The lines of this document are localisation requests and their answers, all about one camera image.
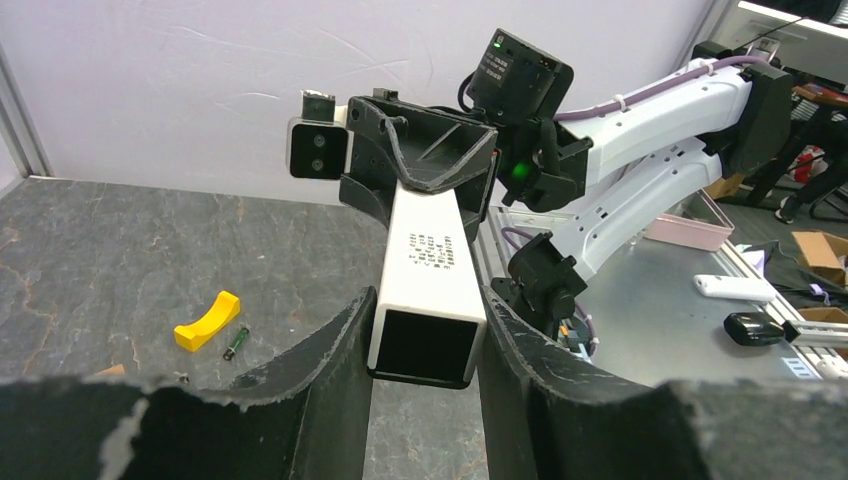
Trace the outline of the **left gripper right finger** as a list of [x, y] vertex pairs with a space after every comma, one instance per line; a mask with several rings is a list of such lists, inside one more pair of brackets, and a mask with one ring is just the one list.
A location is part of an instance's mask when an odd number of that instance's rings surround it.
[[839, 381], [647, 387], [577, 359], [481, 290], [477, 368], [493, 479], [843, 479]]

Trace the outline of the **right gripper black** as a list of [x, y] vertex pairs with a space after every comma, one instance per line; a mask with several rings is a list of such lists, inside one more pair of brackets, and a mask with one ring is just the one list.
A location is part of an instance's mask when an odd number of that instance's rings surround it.
[[427, 194], [454, 192], [465, 226], [485, 219], [497, 163], [496, 129], [457, 113], [401, 101], [391, 90], [348, 101], [350, 170], [339, 200], [390, 224], [397, 184]]

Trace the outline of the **white remote on bench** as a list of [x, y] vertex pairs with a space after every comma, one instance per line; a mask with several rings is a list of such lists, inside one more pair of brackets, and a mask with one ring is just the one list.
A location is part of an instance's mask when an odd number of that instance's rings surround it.
[[722, 275], [699, 274], [693, 277], [697, 290], [705, 297], [767, 304], [777, 296], [765, 280]]

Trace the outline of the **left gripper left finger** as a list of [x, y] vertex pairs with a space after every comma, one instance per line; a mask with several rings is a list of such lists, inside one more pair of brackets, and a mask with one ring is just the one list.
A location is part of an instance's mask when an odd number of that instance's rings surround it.
[[162, 377], [1, 383], [5, 479], [358, 479], [377, 295], [221, 390]]

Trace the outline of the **cardboard box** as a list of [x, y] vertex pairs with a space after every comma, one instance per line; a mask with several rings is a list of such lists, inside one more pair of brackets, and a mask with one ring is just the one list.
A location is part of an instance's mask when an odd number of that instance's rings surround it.
[[800, 263], [813, 273], [847, 285], [847, 239], [822, 231], [793, 231], [800, 248]]

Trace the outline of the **black device on bench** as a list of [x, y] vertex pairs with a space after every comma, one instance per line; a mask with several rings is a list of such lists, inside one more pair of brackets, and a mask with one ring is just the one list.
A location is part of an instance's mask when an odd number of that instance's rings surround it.
[[785, 339], [782, 324], [765, 312], [735, 312], [723, 321], [727, 335], [738, 345], [766, 347]]

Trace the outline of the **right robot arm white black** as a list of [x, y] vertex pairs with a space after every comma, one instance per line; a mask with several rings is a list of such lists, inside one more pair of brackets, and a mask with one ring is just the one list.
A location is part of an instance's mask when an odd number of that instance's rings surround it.
[[509, 264], [502, 297], [550, 335], [625, 241], [715, 180], [757, 170], [788, 136], [791, 75], [712, 42], [660, 81], [563, 112], [573, 78], [569, 65], [497, 30], [460, 85], [457, 109], [410, 104], [393, 91], [350, 99], [352, 165], [340, 201], [387, 223], [398, 187], [453, 193], [475, 233], [494, 183], [505, 205], [547, 213], [619, 173], [563, 232], [530, 240]]

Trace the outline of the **yellow curved block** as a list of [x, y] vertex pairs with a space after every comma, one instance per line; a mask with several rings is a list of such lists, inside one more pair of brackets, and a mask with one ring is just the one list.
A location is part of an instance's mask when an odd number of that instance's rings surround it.
[[240, 311], [241, 301], [236, 295], [228, 291], [219, 292], [213, 305], [200, 319], [173, 329], [176, 345], [188, 352], [197, 352]]

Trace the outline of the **brown wooden block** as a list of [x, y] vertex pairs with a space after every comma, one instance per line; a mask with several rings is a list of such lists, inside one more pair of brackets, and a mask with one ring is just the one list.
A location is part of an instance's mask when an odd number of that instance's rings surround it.
[[95, 373], [96, 377], [120, 377], [125, 375], [126, 370], [123, 364], [112, 365]]

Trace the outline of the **white black remote control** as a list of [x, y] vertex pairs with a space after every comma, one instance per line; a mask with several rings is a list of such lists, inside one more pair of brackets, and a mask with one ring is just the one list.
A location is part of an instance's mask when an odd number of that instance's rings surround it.
[[367, 356], [378, 379], [469, 386], [487, 318], [454, 191], [398, 186]]

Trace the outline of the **pink tray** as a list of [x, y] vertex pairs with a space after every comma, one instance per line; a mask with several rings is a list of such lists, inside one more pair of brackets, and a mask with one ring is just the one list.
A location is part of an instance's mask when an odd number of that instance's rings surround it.
[[644, 238], [706, 252], [718, 251], [734, 225], [716, 202], [698, 191], [657, 217]]

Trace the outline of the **green battery near yellow block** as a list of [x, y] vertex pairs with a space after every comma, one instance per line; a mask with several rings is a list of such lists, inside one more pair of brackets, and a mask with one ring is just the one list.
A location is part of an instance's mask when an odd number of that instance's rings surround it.
[[222, 358], [225, 361], [231, 361], [237, 354], [237, 352], [241, 349], [244, 342], [247, 340], [249, 334], [250, 329], [248, 327], [241, 327], [232, 339], [232, 341], [228, 344], [227, 348], [225, 349], [222, 355]]

